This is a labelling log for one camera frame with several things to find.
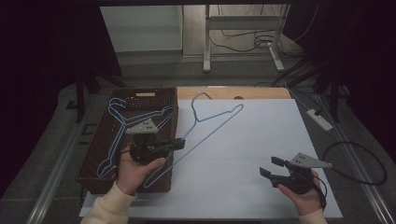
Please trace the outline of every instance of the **table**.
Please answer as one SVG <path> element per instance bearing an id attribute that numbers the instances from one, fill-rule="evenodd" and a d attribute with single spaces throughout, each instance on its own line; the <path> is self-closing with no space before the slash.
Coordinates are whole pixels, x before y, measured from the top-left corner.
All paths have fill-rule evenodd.
<path id="1" fill-rule="evenodd" d="M 286 168 L 271 163 L 271 156 L 290 160 L 298 152 L 316 157 L 297 104 L 283 88 L 178 88 L 177 137 L 191 126 L 191 98 L 206 92 L 213 100 L 197 98 L 200 119 L 236 105 L 240 114 L 197 124 L 186 137 L 186 146 L 175 152 L 172 189 L 165 193 L 139 194 L 129 209 L 133 218 L 260 220 L 297 217 L 292 202 L 260 176 L 259 167 L 274 174 L 289 175 Z M 341 217 L 325 174 L 317 169 L 328 187 L 326 217 Z M 87 194 L 81 209 L 84 216 L 99 195 Z"/>

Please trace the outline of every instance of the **human hand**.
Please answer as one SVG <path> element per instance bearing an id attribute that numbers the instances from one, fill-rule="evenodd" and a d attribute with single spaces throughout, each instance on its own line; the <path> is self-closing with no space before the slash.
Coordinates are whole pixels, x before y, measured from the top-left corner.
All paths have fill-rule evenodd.
<path id="1" fill-rule="evenodd" d="M 123 193 L 133 195 L 145 180 L 146 175 L 165 163 L 165 158 L 159 158 L 147 165 L 142 165 L 132 159 L 128 150 L 129 146 L 121 151 L 119 179 L 116 184 Z"/>
<path id="2" fill-rule="evenodd" d="M 320 188 L 319 180 L 317 179 L 318 173 L 312 170 L 312 175 L 314 176 L 314 183 Z M 320 197 L 314 189 L 309 190 L 305 194 L 296 194 L 280 184 L 277 188 L 291 199 L 300 216 L 311 214 L 321 208 Z"/>

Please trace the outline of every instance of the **metal frame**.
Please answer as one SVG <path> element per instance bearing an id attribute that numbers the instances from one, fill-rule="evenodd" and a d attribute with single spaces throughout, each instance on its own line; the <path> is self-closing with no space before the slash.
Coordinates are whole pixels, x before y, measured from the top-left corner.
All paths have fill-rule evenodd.
<path id="1" fill-rule="evenodd" d="M 276 70 L 283 72 L 285 67 L 279 59 L 277 43 L 282 34 L 290 5 L 282 7 L 280 16 L 210 16 L 210 5 L 205 5 L 205 50 L 204 72 L 210 72 L 211 30 L 275 30 L 274 42 L 269 48 Z"/>

